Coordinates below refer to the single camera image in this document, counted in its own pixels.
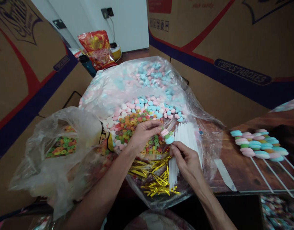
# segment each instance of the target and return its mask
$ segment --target white wall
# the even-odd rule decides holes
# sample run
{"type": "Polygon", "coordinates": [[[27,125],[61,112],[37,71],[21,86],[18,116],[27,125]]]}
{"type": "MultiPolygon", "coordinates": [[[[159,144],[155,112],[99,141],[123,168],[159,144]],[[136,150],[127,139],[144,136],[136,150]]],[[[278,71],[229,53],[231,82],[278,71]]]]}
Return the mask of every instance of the white wall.
{"type": "MultiPolygon", "coordinates": [[[[60,16],[54,10],[49,0],[32,0],[37,9],[41,12],[41,14],[47,19],[55,28],[56,26],[53,24],[53,20],[60,19],[60,16]]],[[[66,39],[66,41],[71,45],[72,48],[79,48],[79,42],[77,42],[69,30],[66,29],[58,29],[60,34],[66,39]]]]}
{"type": "Polygon", "coordinates": [[[121,51],[149,47],[147,4],[145,0],[80,0],[94,31],[106,30],[109,41],[113,42],[110,19],[105,20],[101,8],[112,7],[114,16],[115,42],[121,51]]]}
{"type": "Polygon", "coordinates": [[[73,48],[81,47],[78,35],[90,31],[106,30],[113,42],[112,21],[105,20],[101,8],[112,7],[115,42],[121,51],[149,47],[146,0],[32,0],[43,16],[62,19],[67,29],[58,30],[73,48]]]}

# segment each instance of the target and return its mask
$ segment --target wooden table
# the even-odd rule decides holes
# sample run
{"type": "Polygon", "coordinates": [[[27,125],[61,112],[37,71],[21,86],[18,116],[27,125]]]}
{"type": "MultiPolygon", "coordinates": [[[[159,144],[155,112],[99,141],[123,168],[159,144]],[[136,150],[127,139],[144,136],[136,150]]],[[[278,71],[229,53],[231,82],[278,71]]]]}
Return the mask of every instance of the wooden table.
{"type": "MultiPolygon", "coordinates": [[[[294,110],[267,113],[264,117],[255,118],[243,125],[233,128],[232,130],[239,129],[242,132],[249,131],[253,133],[255,129],[263,128],[270,130],[281,124],[294,127],[294,110]]],[[[235,144],[234,138],[230,135],[229,131],[224,131],[220,158],[240,194],[270,193],[266,182],[263,180],[254,163],[250,158],[241,154],[239,146],[235,144]]],[[[265,162],[256,157],[253,159],[274,192],[285,192],[284,187],[271,172],[265,162]]],[[[269,160],[267,162],[278,177],[283,181],[286,187],[291,192],[294,191],[294,180],[283,170],[283,168],[278,163],[271,162],[269,160]]],[[[281,164],[291,173],[292,176],[294,176],[294,170],[286,161],[281,162],[281,164]]],[[[231,192],[231,190],[225,185],[219,171],[217,171],[213,181],[210,183],[210,186],[215,193],[227,192],[228,194],[236,194],[235,192],[231,192]]]]}

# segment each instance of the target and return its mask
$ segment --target red snack bag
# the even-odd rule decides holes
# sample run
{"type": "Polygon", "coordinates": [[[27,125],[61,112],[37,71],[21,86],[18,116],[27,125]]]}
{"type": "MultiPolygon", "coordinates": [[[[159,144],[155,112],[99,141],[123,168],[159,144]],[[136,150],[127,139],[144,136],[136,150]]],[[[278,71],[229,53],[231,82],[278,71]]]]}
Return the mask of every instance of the red snack bag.
{"type": "Polygon", "coordinates": [[[108,34],[105,30],[84,33],[78,36],[96,70],[117,65],[113,59],[108,34]]]}

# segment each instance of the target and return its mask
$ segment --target blue bottle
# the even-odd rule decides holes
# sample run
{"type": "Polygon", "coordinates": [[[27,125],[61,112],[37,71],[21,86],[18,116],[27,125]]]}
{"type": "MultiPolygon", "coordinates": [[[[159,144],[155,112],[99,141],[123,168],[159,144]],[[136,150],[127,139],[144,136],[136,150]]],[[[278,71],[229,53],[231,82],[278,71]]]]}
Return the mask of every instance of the blue bottle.
{"type": "Polygon", "coordinates": [[[94,77],[96,76],[97,71],[95,70],[95,68],[93,67],[92,62],[90,61],[90,59],[88,58],[88,56],[86,55],[81,55],[79,57],[79,61],[81,62],[81,64],[85,67],[85,69],[89,72],[89,74],[94,77]]]}

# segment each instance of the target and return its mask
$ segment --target electrical cord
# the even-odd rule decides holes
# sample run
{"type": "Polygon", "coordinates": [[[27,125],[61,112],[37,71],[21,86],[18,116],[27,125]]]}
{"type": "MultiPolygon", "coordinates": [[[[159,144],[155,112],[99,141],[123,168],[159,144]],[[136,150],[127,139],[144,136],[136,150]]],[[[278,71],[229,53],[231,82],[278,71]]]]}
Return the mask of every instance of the electrical cord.
{"type": "Polygon", "coordinates": [[[113,22],[113,20],[112,20],[111,17],[109,17],[109,18],[111,19],[111,22],[112,22],[112,24],[113,24],[113,30],[112,30],[112,28],[111,28],[109,22],[108,22],[108,25],[109,25],[109,29],[111,30],[111,33],[112,33],[113,36],[114,36],[114,41],[113,41],[113,42],[115,42],[115,28],[114,28],[114,22],[113,22]]]}

